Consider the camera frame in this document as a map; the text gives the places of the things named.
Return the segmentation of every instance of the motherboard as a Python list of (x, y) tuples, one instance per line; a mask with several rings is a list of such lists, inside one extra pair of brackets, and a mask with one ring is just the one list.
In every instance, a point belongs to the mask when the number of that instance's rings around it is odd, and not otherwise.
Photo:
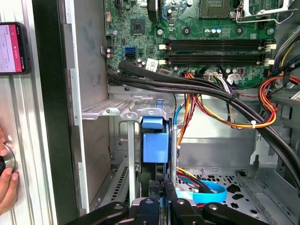
[[(277, 0), (250, 0), (249, 10), (274, 9)], [(239, 0), (105, 0), (107, 66), (123, 59), (170, 76), (239, 74), (238, 85), (260, 82), (276, 48), (275, 22), (236, 21)]]

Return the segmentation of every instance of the finger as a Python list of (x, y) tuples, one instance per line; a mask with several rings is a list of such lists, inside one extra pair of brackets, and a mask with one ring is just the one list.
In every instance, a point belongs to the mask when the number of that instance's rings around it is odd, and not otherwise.
[(8, 154), (8, 150), (4, 147), (4, 149), (0, 150), (0, 156), (6, 156)]
[(0, 177), (0, 202), (4, 199), (4, 196), (8, 190), (12, 168), (7, 168), (3, 171)]
[(5, 139), (5, 135), (0, 127), (0, 141), (2, 141), (3, 143), (5, 143), (6, 139)]
[(8, 190), (5, 194), (4, 199), (0, 202), (0, 213), (9, 211), (17, 200), (17, 186), (19, 181), (19, 174), (14, 173), (11, 176)]

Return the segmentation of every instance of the flat blue cable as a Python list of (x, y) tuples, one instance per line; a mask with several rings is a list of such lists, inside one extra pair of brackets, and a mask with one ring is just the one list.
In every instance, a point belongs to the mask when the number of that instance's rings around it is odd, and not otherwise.
[(176, 113), (175, 113), (175, 116), (174, 116), (174, 120), (173, 120), (173, 125), (177, 124), (177, 117), (178, 117), (178, 114), (179, 114), (179, 112), (180, 112), (181, 109), (182, 109), (182, 106), (180, 105), (178, 107), (178, 109), (176, 110)]
[[(193, 184), (189, 179), (181, 177), (183, 181)], [(176, 191), (178, 198), (191, 199), (195, 203), (221, 203), (226, 200), (227, 190), (215, 182), (202, 180), (207, 187), (215, 193), (194, 193), (192, 191)]]

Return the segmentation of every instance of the phone screen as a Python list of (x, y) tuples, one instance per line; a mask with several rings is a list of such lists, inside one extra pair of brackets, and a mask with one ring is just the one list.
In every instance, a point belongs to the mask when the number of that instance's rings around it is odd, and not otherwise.
[(0, 73), (22, 73), (26, 69), (21, 41), (18, 24), (0, 24)]

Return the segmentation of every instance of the ram slot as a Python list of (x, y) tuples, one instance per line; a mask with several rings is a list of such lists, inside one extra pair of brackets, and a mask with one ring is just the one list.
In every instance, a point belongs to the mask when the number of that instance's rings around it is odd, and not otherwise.
[(172, 52), (199, 51), (259, 51), (264, 44), (261, 40), (170, 40), (167, 45)]
[(172, 66), (199, 66), (207, 64), (219, 64), (230, 66), (255, 66), (263, 63), (263, 54), (244, 55), (196, 55), (196, 54), (170, 54), (166, 60)]

